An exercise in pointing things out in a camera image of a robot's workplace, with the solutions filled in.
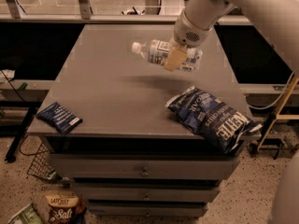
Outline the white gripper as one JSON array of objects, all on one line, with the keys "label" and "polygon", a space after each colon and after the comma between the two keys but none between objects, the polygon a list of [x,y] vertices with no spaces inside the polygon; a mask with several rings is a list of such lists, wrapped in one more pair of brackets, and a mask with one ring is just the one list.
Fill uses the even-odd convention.
[{"label": "white gripper", "polygon": [[198,28],[187,18],[185,11],[179,15],[173,32],[174,40],[181,46],[172,46],[164,62],[164,68],[174,71],[187,59],[187,47],[199,47],[209,36],[211,28]]}]

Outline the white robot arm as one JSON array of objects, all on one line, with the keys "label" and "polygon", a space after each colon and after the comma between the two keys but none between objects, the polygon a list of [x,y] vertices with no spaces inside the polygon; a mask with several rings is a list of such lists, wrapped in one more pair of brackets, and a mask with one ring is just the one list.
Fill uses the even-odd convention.
[{"label": "white robot arm", "polygon": [[299,76],[299,0],[189,0],[181,11],[165,66],[177,68],[208,37],[214,24],[239,7],[285,64]]}]

